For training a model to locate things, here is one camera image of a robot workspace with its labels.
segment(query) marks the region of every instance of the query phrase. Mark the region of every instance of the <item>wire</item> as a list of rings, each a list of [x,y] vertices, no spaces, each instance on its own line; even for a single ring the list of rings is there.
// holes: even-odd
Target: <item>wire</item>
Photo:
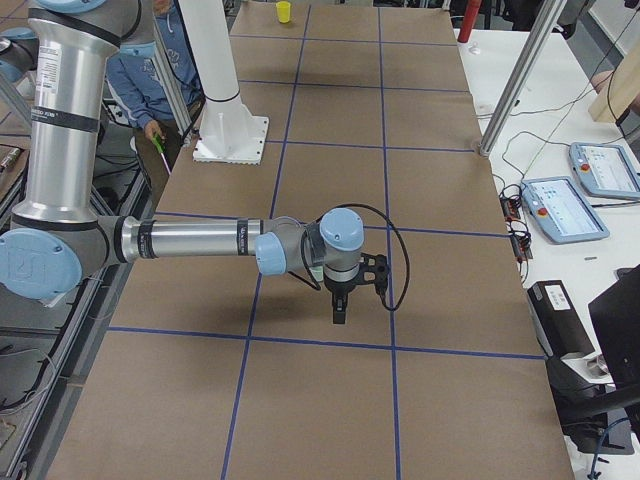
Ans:
[[[43,352],[39,348],[28,348],[26,350],[19,350],[17,352],[1,353],[0,354],[0,358],[15,357],[15,356],[18,356],[18,355],[23,355],[25,353],[31,353],[31,352],[36,352],[36,353],[39,353],[40,355],[42,355],[44,357],[44,359],[47,362],[49,362],[49,365],[51,365],[53,367],[53,372],[51,372],[51,376],[49,377],[49,381],[39,391],[31,390],[31,391],[27,392],[27,395],[24,397],[24,401],[19,406],[14,407],[14,408],[8,408],[8,409],[4,409],[4,408],[0,409],[0,417],[8,417],[8,416],[15,415],[16,413],[21,412],[22,410],[27,408],[29,405],[31,405],[38,397],[40,397],[44,393],[46,393],[51,388],[51,386],[53,385],[53,382],[55,382],[56,375],[58,373],[58,366],[53,362],[53,360],[51,359],[51,357],[48,354],[46,354],[45,352]]]
[[[98,178],[103,178],[103,177],[107,177],[109,175],[117,175],[118,173],[123,173],[123,172],[128,172],[129,170],[133,170],[137,167],[137,162],[134,165],[130,165],[127,168],[121,168],[120,170],[114,170],[113,172],[106,172],[106,173],[101,173],[100,175],[96,175],[95,177],[93,177],[94,180],[97,180]]]
[[[19,148],[20,150],[24,150],[23,147],[19,147],[18,145],[9,145],[8,143],[0,143],[0,147]]]
[[[558,111],[562,110],[563,108],[566,108],[566,107],[568,107],[570,105],[578,103],[580,100],[582,100],[587,95],[589,95],[593,90],[595,90],[598,86],[600,86],[604,82],[606,82],[610,77],[611,77],[611,74],[609,74],[607,77],[605,77],[602,80],[600,80],[598,83],[593,85],[591,88],[588,88],[589,85],[590,85],[589,84],[587,87],[585,87],[585,89],[582,90],[582,93],[580,95],[578,95],[574,100],[571,100],[570,102],[567,102],[564,105],[561,105],[560,107],[552,107],[552,108],[545,108],[545,109],[542,109],[542,110],[531,110],[531,111],[522,111],[522,112],[517,112],[517,113],[510,113],[509,116],[510,117],[518,117],[520,115],[535,115],[535,114],[538,114],[538,113],[558,112]],[[487,119],[491,118],[494,113],[495,112],[483,113],[483,114],[477,115],[477,118],[479,118],[481,120],[487,120]]]
[[[298,279],[298,280],[300,280],[302,283],[304,283],[304,284],[306,284],[306,285],[309,285],[309,286],[310,286],[311,288],[313,288],[314,290],[318,290],[318,291],[320,290],[319,288],[316,288],[316,285],[314,285],[313,283],[311,283],[311,282],[310,282],[309,280],[307,280],[306,278],[301,277],[301,276],[300,276],[300,275],[298,275],[297,273],[295,273],[295,272],[287,272],[287,273],[288,273],[289,275],[291,275],[292,277],[297,278],[297,279]]]
[[[389,226],[389,228],[393,230],[393,233],[396,234],[396,237],[398,237],[398,242],[400,243],[400,248],[402,249],[402,255],[404,256],[404,263],[405,263],[405,279],[404,279],[404,286],[402,287],[402,293],[400,294],[398,303],[396,303],[396,305],[393,307],[390,307],[387,304],[386,299],[384,297],[382,296],[380,297],[380,299],[382,300],[382,306],[385,308],[385,310],[389,312],[395,312],[400,308],[400,305],[402,305],[402,302],[404,301],[404,298],[407,295],[407,290],[409,289],[409,282],[411,281],[411,261],[409,259],[409,252],[407,251],[407,246],[404,243],[404,239],[402,238],[400,231],[396,228],[396,226],[393,224],[391,219],[387,215],[382,213],[380,210],[378,210],[377,208],[372,207],[371,205],[366,205],[364,203],[343,203],[342,205],[337,205],[334,208],[350,208],[350,207],[364,208],[365,210],[369,210],[375,213],[376,215],[382,217],[384,221],[387,222],[387,225]]]
[[[96,155],[96,158],[99,158],[100,160],[107,162],[109,165],[116,165],[120,167],[130,166],[130,165],[133,165],[134,163],[138,163],[137,157],[122,157],[122,158],[132,159],[130,162],[114,162],[113,160],[109,160],[104,155]]]
[[[200,106],[197,108],[197,110],[194,112],[193,114],[193,118],[191,119],[191,123],[187,126],[187,128],[185,129],[185,131],[182,133],[182,137],[180,138],[181,143],[184,144],[184,140],[187,138],[187,136],[189,135],[189,133],[197,133],[198,130],[194,129],[194,125],[196,124],[196,122],[198,121],[198,118],[200,117],[200,114],[202,113],[202,110],[204,109],[204,106],[207,104],[207,102],[205,102],[204,100],[202,102],[200,102]]]
[[[604,443],[604,439],[609,435],[609,432],[613,429],[613,427],[615,427],[616,425],[622,422],[627,422],[627,421],[629,421],[627,417],[619,418],[615,422],[611,423],[607,428],[605,428],[604,432],[602,432],[602,435],[598,439],[598,446],[596,447],[596,451],[593,453],[593,462],[591,462],[591,472],[589,473],[589,475],[587,475],[587,478],[589,478],[590,480],[597,480],[597,478],[600,476],[601,472],[596,473],[596,462],[598,461],[598,456],[600,455],[600,451],[602,450],[602,444]]]
[[[596,68],[594,69],[593,73],[589,76],[589,80],[587,80],[587,85],[585,85],[585,87],[582,90],[582,93],[578,96],[580,97],[581,95],[584,95],[585,93],[588,93],[589,91],[591,91],[593,89],[593,87],[591,86],[591,77],[593,77],[593,75],[595,75],[595,73],[598,71],[598,69],[600,68],[600,65],[602,65],[604,63],[604,61],[607,59],[607,57],[609,56],[609,53],[611,53],[611,51],[613,50],[613,48],[616,46],[616,44],[618,43],[618,41],[620,40],[620,38],[622,37],[622,35],[624,34],[624,32],[627,30],[627,28],[629,28],[629,25],[631,25],[631,22],[633,22],[634,18],[636,18],[636,15],[638,14],[638,10],[636,10],[633,13],[633,16],[629,19],[629,21],[627,22],[627,24],[625,25],[625,27],[622,29],[622,31],[620,32],[620,35],[618,35],[618,37],[616,38],[616,40],[611,44],[611,47],[609,47],[609,49],[607,50],[607,52],[604,54],[604,56],[602,57],[602,60],[600,60],[600,62],[598,63],[598,65],[596,66]],[[547,137],[545,143],[542,144],[542,146],[540,147],[540,149],[536,152],[536,154],[534,155],[533,159],[531,160],[531,163],[529,163],[529,166],[525,169],[524,171],[524,175],[522,178],[524,178],[524,176],[526,176],[527,173],[529,173],[529,170],[531,169],[531,167],[533,167],[533,164],[536,162],[536,160],[538,159],[538,157],[540,156],[540,154],[542,153],[542,150],[544,149],[544,147],[547,145],[547,143],[550,143],[549,140],[551,139],[551,137],[553,137],[553,134],[556,133],[556,131],[558,130],[558,128],[560,128],[560,125],[562,125],[562,123],[566,120],[566,118],[569,116],[569,114],[571,113],[571,110],[573,110],[573,107],[576,105],[575,102],[573,102],[571,104],[571,106],[569,107],[569,110],[567,110],[567,112],[564,114],[564,116],[560,119],[560,121],[556,124],[556,126],[553,128],[553,130],[551,131],[551,133],[549,134],[549,136]]]
[[[498,194],[500,202],[507,202],[510,206],[510,210],[520,210],[522,207],[522,185],[517,183],[511,183],[506,185],[504,179],[499,177],[505,184],[503,189]],[[507,190],[515,188],[516,193],[507,195]],[[532,235],[529,231],[529,225],[527,224],[526,215],[522,215],[522,218],[516,218],[512,215],[505,215],[505,223],[507,226],[507,233],[517,245],[516,261],[518,262],[518,273],[520,274],[520,283],[524,285],[529,278],[529,256],[527,252],[531,248]]]
[[[521,132],[516,133],[513,137],[511,137],[509,139],[509,141],[507,142],[507,146],[504,149],[504,152],[502,152],[502,160],[509,165],[511,168],[513,168],[515,171],[517,171],[520,174],[520,180],[524,179],[524,177],[526,176],[526,174],[528,173],[528,171],[531,169],[531,167],[533,166],[533,163],[536,160],[536,157],[534,156],[533,160],[531,161],[531,163],[529,164],[529,166],[523,171],[520,170],[520,168],[516,167],[513,163],[511,163],[509,160],[507,160],[507,152],[509,151],[509,148],[511,147],[511,143],[518,138],[520,135],[522,134],[526,134],[526,135],[531,135],[532,137],[541,140],[543,142],[542,147],[544,147],[545,145],[549,144],[549,145],[563,145],[567,148],[571,147],[571,145],[569,145],[568,143],[564,143],[564,142],[551,142],[548,139],[544,139],[542,137],[540,137],[539,135],[536,135],[533,132],[530,132],[528,130],[522,130]]]
[[[494,178],[497,178],[498,180],[500,180],[502,182],[502,190],[504,190],[507,187],[507,182],[504,180],[504,178],[502,178],[497,173],[492,173],[491,175],[493,175]]]
[[[633,205],[640,205],[640,200],[633,200],[632,202],[623,202],[623,203],[599,203],[591,206],[593,208],[622,208],[622,207],[631,207]]]
[[[618,71],[618,67],[614,68],[613,72],[611,72],[611,75],[609,75],[609,83],[607,84],[607,108],[609,109],[609,112],[611,113],[611,116],[613,117],[615,124],[620,129],[620,133],[622,133],[622,136],[624,137],[625,136],[624,130],[622,128],[622,123],[620,121],[622,116],[624,116],[624,113],[622,114],[621,117],[617,117],[616,114],[613,113],[613,107],[611,107],[611,84],[613,83],[613,77],[617,71]]]

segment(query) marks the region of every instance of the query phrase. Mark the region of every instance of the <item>robotic arm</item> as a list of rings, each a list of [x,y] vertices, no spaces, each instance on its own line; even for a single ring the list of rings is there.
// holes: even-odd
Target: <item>robotic arm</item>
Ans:
[[[221,2],[219,11],[211,20],[226,32]],[[311,266],[322,265],[334,323],[345,322],[348,294],[357,285],[374,284],[384,299],[387,259],[361,253],[362,220],[346,208],[307,225],[139,221],[98,217],[90,209],[106,60],[118,49],[151,56],[152,21],[151,2],[143,0],[31,1],[29,23],[40,39],[32,151],[25,199],[13,209],[12,229],[0,237],[0,282],[19,295],[47,299],[102,267],[139,258],[255,255],[264,275],[300,269],[310,275]]]
[[[11,28],[0,33],[0,75],[17,82],[36,69],[38,38],[28,28]]]

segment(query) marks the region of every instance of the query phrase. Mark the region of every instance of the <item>black box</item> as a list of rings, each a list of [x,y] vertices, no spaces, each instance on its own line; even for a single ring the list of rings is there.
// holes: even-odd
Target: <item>black box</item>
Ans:
[[[549,357],[582,358],[595,351],[560,280],[537,282],[527,294],[538,340]]]

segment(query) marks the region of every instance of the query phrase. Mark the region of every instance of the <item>white cable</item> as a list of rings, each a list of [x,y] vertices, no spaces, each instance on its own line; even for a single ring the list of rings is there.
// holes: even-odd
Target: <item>white cable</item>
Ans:
[[[53,363],[53,360],[51,359],[51,357],[48,354],[46,354],[45,352],[43,352],[39,348],[28,348],[26,350],[20,350],[20,351],[17,351],[17,352],[3,353],[3,354],[0,354],[0,358],[15,357],[15,356],[18,356],[18,355],[23,355],[25,353],[31,353],[31,352],[37,352],[40,355],[42,355],[49,362],[49,365],[51,365],[53,367],[53,372],[51,372],[51,376],[49,377],[49,381],[47,382],[47,384],[44,387],[42,387],[42,389],[40,391],[31,391],[31,392],[29,392],[27,394],[26,398],[25,398],[25,401],[22,402],[22,404],[20,404],[20,406],[15,407],[15,408],[6,409],[6,410],[0,410],[0,417],[9,417],[9,416],[15,415],[16,413],[19,413],[22,410],[24,410],[25,408],[27,408],[38,397],[42,396],[44,393],[49,391],[49,389],[53,385],[53,382],[56,379],[56,375],[58,373],[58,366],[55,363]]]

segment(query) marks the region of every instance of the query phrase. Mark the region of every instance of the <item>black cable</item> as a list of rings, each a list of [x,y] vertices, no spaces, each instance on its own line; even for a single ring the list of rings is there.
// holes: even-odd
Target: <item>black cable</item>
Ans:
[[[638,130],[640,130],[640,125],[636,126],[633,130],[627,132],[626,135],[622,135],[621,137],[618,137],[618,138],[616,138],[614,140],[609,140],[608,142],[602,142],[600,145],[609,145],[611,143],[619,142],[620,140],[624,140],[625,136],[633,135]]]
[[[614,68],[613,72],[611,72],[611,75],[609,75],[609,83],[607,84],[607,108],[609,109],[609,113],[611,113],[611,116],[613,117],[614,123],[620,129],[620,133],[624,138],[626,135],[624,133],[624,129],[622,128],[622,119],[623,117],[625,117],[625,114],[623,113],[620,117],[617,117],[616,114],[613,113],[613,107],[611,106],[611,84],[613,83],[613,77],[617,71],[618,67]]]
[[[371,205],[366,205],[364,203],[343,203],[341,205],[337,205],[334,208],[364,208],[365,210],[369,210],[375,213],[376,215],[382,217],[384,221],[387,222],[387,225],[389,226],[389,228],[391,228],[391,230],[393,230],[393,233],[395,233],[396,236],[398,237],[398,242],[400,243],[400,247],[402,248],[402,254],[404,256],[404,262],[406,267],[406,274],[405,274],[404,286],[402,287],[402,293],[400,294],[398,303],[393,307],[389,307],[387,305],[386,299],[382,296],[380,297],[380,300],[382,301],[382,306],[385,308],[385,310],[389,312],[395,312],[400,308],[400,305],[402,305],[402,302],[404,301],[404,297],[407,294],[407,290],[409,289],[409,282],[411,280],[411,261],[409,259],[409,252],[407,251],[407,246],[404,243],[404,239],[402,238],[400,231],[396,228],[396,226],[393,224],[393,222],[387,215],[382,213],[377,208],[372,207]]]
[[[175,5],[176,10],[178,12],[178,16],[180,17],[180,22],[184,26],[185,25],[184,15],[182,14],[182,9],[180,8],[180,2],[173,2],[173,4]],[[196,65],[196,61],[195,61],[196,56],[193,54],[193,49],[191,48],[191,40],[189,39],[189,33],[187,32],[186,28],[183,28],[183,30],[184,30],[184,39],[186,40],[186,43],[187,43],[187,50],[189,51],[189,55],[191,56],[191,63],[193,63],[193,68],[195,68],[198,81],[200,82],[200,92],[204,97],[206,97],[204,93],[204,88],[202,87],[202,82],[200,81],[200,78],[202,77],[200,76],[200,72],[198,71],[198,65]]]
[[[507,190],[515,188],[517,191],[512,195],[507,195]],[[522,207],[522,186],[520,184],[512,183],[505,185],[505,187],[498,194],[500,201],[507,201],[514,210],[520,210]],[[510,238],[517,244],[519,249],[516,253],[516,261],[518,262],[518,273],[520,275],[520,282],[524,285],[529,278],[529,257],[527,251],[531,248],[532,235],[529,231],[529,225],[527,224],[526,215],[522,215],[522,218],[516,218],[511,215],[505,216],[505,223],[507,225],[507,233]],[[521,229],[515,228],[514,224],[521,225]]]
[[[125,157],[125,158],[129,158],[131,161],[130,162],[122,162],[122,163],[121,162],[114,162],[113,160],[109,160],[104,155],[96,154],[96,158],[99,158],[103,162],[107,162],[109,165],[115,165],[115,166],[120,166],[120,167],[128,167],[128,166],[133,165],[134,163],[138,163],[138,159],[136,157]]]
[[[593,208],[622,208],[622,207],[631,207],[633,205],[640,205],[640,200],[633,200],[631,202],[623,202],[623,203],[598,203],[596,205],[591,205]]]
[[[315,286],[313,283],[311,283],[309,280],[307,280],[307,279],[306,279],[306,278],[304,278],[304,277],[301,277],[301,276],[300,276],[300,275],[298,275],[297,273],[295,273],[295,272],[287,272],[287,273],[288,273],[289,275],[291,275],[292,277],[297,278],[298,280],[300,280],[300,281],[301,281],[302,283],[304,283],[305,285],[310,286],[310,287],[311,287],[311,288],[313,288],[314,290],[320,290],[320,289],[316,288],[316,286]]]
[[[19,148],[20,150],[24,150],[23,147],[18,145],[9,145],[8,143],[0,143],[0,147]]]
[[[497,178],[498,180],[500,180],[502,182],[502,190],[504,190],[507,187],[507,182],[504,180],[504,178],[502,178],[497,173],[492,173],[491,175],[493,175],[495,178]]]
[[[128,172],[129,170],[133,170],[134,168],[136,168],[137,162],[134,165],[130,165],[127,168],[122,168],[120,170],[114,170],[113,172],[106,172],[106,173],[101,173],[100,175],[96,175],[95,177],[93,177],[94,180],[97,180],[99,178],[103,178],[103,177],[107,177],[109,175],[116,175],[118,173],[123,173],[123,172]]]
[[[200,103],[200,106],[198,107],[198,109],[195,111],[195,113],[193,114],[193,118],[191,119],[191,123],[189,124],[189,126],[185,129],[184,132],[182,132],[182,137],[180,137],[180,142],[182,144],[184,144],[184,140],[185,138],[187,138],[187,135],[189,135],[189,133],[194,132],[196,133],[197,130],[193,129],[193,126],[196,124],[196,121],[198,120],[198,118],[200,117],[200,114],[202,113],[202,110],[204,109],[204,106],[206,105],[206,102],[203,100]]]

